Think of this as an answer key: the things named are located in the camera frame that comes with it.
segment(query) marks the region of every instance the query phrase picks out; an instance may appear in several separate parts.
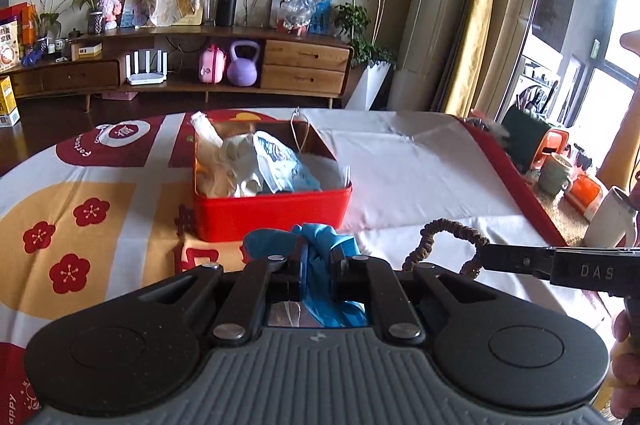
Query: blue cloth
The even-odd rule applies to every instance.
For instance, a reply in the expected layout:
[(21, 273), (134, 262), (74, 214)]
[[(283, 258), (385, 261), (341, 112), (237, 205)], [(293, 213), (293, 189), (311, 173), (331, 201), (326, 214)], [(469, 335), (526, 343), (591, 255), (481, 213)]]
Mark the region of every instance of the blue cloth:
[(280, 254), (288, 257), (299, 237), (305, 239), (302, 257), (302, 300), (306, 308), (325, 328), (351, 328), (367, 325), (367, 317), (360, 304), (336, 302), (331, 298), (329, 255), (342, 245), (347, 257), (359, 255), (353, 237), (338, 235), (327, 225), (305, 224), (291, 231), (261, 229), (244, 236), (242, 245), (252, 260)]

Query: wooden drawer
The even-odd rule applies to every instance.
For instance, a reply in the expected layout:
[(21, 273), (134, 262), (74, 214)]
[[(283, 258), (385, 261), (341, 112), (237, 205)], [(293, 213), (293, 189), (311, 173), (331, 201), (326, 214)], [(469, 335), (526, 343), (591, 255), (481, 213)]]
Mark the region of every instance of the wooden drawer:
[(338, 71), (264, 65), (260, 87), (340, 94), (343, 80), (344, 73)]
[(349, 63), (349, 50), (301, 42), (267, 40), (264, 49), (264, 63), (344, 72)]
[(40, 71), (24, 71), (11, 75), (11, 86), (16, 98), (42, 92)]
[(91, 62), (52, 66), (41, 71), (45, 91), (118, 87), (117, 62)]

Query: human hand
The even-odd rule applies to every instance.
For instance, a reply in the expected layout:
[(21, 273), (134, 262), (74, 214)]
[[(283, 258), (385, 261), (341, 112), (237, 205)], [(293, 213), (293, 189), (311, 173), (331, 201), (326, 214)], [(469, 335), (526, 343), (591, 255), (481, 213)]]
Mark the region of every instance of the human hand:
[[(613, 324), (613, 335), (618, 342), (629, 336), (631, 325), (626, 312), (620, 313)], [(611, 413), (619, 419), (625, 418), (634, 408), (640, 408), (640, 356), (623, 353), (611, 362), (615, 377), (626, 384), (614, 390), (611, 396)]]

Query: white pitcher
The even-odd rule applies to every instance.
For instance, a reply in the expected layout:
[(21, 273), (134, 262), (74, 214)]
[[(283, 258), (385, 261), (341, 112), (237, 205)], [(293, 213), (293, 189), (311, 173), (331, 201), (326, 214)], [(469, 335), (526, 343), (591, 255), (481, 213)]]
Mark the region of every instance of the white pitcher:
[(584, 245), (588, 248), (615, 248), (625, 235), (625, 246), (631, 248), (638, 239), (637, 215), (629, 196), (614, 186), (593, 216), (584, 236)]

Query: wooden floor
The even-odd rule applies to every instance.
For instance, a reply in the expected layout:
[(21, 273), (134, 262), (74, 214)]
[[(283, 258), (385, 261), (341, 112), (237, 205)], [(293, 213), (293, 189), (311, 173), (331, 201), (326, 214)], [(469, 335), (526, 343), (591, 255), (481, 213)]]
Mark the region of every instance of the wooden floor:
[(202, 93), (156, 92), (139, 94), (131, 101), (94, 96), (91, 111), (85, 113), (84, 96), (18, 100), (20, 121), (13, 128), (0, 128), (0, 176), (41, 150), (104, 123), (216, 108), (326, 105), (326, 98), (264, 94), (211, 94), (205, 103)]

